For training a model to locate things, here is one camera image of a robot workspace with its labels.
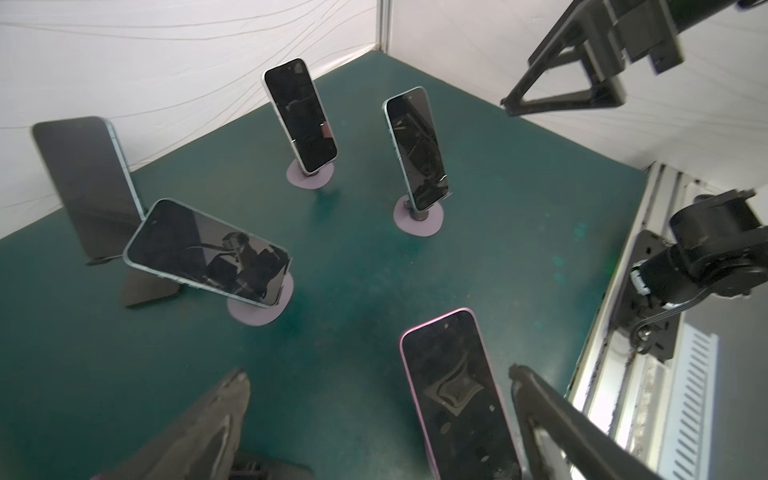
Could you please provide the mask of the pink-edged phone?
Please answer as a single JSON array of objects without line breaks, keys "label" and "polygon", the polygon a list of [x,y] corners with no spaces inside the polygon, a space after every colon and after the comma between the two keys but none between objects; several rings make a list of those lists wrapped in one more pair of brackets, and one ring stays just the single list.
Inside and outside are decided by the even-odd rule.
[{"label": "pink-edged phone", "polygon": [[399,342],[436,479],[521,479],[523,468],[477,319],[460,308]]}]

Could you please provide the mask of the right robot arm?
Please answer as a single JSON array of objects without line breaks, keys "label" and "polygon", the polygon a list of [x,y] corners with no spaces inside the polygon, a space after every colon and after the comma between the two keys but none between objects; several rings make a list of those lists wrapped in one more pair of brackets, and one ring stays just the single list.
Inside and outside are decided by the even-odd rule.
[{"label": "right robot arm", "polygon": [[[680,33],[730,7],[728,1],[573,1],[528,59],[528,69],[500,105],[511,117],[613,109],[625,104],[619,76],[649,58],[664,73],[683,63]],[[582,66],[586,90],[526,99],[547,71]],[[639,255],[620,286],[611,326],[632,350],[653,352],[666,324],[711,295],[747,296],[767,281],[767,227],[748,204],[753,190],[704,196],[673,214],[673,244]]]}]

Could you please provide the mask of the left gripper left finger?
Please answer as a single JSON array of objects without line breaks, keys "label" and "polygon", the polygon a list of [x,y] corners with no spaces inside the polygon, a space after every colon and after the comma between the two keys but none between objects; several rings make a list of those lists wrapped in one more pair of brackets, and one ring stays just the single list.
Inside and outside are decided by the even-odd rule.
[{"label": "left gripper left finger", "polygon": [[251,394],[236,368],[173,424],[96,479],[312,479],[302,465],[240,449]]}]

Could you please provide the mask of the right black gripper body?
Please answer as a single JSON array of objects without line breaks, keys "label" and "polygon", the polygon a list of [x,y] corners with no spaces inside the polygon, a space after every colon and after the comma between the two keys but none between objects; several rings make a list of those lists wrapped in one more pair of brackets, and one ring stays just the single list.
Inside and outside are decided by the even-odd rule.
[{"label": "right black gripper body", "polygon": [[603,75],[617,75],[627,62],[651,59],[656,73],[681,64],[678,35],[741,1],[598,1],[601,18],[592,55]]}]

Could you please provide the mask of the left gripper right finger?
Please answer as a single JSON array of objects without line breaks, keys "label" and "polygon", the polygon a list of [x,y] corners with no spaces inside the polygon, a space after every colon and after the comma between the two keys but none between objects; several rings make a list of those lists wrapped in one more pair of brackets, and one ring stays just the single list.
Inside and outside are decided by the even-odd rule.
[{"label": "left gripper right finger", "polygon": [[531,479],[656,479],[531,368],[509,368],[511,398]]}]

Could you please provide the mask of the teal-edged phone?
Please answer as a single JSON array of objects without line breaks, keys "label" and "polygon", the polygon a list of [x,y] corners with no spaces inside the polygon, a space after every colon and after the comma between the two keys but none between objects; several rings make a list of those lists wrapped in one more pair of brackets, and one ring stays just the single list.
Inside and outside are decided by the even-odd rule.
[{"label": "teal-edged phone", "polygon": [[450,195],[427,91],[416,86],[387,99],[383,112],[416,218]]}]

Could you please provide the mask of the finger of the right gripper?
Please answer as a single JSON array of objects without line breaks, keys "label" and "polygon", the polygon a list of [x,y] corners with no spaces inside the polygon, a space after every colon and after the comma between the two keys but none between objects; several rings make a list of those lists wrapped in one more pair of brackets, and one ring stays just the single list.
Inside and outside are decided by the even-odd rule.
[{"label": "finger of the right gripper", "polygon": [[518,117],[623,105],[625,60],[613,24],[607,2],[572,2],[530,55],[502,108]]}]

